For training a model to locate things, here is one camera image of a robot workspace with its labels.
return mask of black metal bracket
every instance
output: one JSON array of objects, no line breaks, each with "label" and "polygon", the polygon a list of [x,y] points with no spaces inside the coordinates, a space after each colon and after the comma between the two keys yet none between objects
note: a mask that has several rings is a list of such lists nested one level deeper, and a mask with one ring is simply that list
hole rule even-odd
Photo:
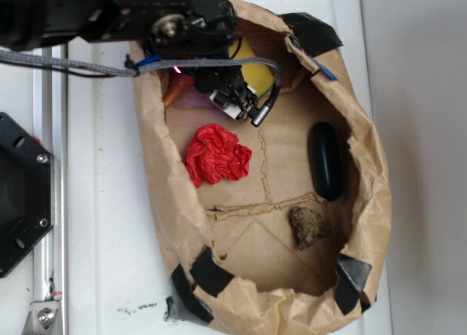
[{"label": "black metal bracket", "polygon": [[52,228],[53,157],[0,112],[0,278]]}]

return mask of black oval object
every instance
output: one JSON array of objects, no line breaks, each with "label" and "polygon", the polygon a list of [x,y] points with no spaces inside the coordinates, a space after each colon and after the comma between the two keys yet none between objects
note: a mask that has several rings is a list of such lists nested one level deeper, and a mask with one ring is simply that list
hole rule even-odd
[{"label": "black oval object", "polygon": [[326,122],[317,123],[309,137],[314,188],[328,201],[337,200],[344,191],[339,144],[334,128]]}]

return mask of blue tape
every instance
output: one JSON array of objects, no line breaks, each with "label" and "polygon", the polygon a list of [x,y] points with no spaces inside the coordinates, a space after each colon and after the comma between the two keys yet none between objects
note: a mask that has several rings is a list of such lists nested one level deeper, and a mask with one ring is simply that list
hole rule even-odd
[{"label": "blue tape", "polygon": [[155,63],[156,61],[159,61],[161,57],[157,54],[148,56],[144,60],[141,60],[139,63],[136,64],[136,66],[144,66],[148,65],[149,63]]},{"label": "blue tape", "polygon": [[333,74],[331,71],[329,71],[329,69],[328,69],[326,66],[322,65],[318,60],[316,60],[315,58],[313,58],[313,57],[310,56],[310,55],[309,55],[309,58],[312,59],[313,62],[314,62],[315,64],[317,64],[317,65],[320,67],[321,71],[329,78],[329,80],[331,80],[331,81],[339,81],[339,80],[337,79],[336,75]]}]

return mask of rock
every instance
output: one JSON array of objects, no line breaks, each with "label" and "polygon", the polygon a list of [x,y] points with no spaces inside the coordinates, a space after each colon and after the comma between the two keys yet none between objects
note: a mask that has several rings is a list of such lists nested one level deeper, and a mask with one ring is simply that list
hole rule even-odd
[{"label": "rock", "polygon": [[300,251],[331,234],[331,224],[308,207],[292,208],[289,221]]}]

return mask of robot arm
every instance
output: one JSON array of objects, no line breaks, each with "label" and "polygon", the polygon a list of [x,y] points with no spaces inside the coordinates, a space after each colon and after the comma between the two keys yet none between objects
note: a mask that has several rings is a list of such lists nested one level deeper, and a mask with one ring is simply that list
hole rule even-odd
[{"label": "robot arm", "polygon": [[[31,50],[69,42],[148,39],[163,60],[229,59],[236,16],[227,0],[0,0],[0,45]],[[240,67],[184,69],[221,109],[259,126],[271,108],[258,108]]]}]

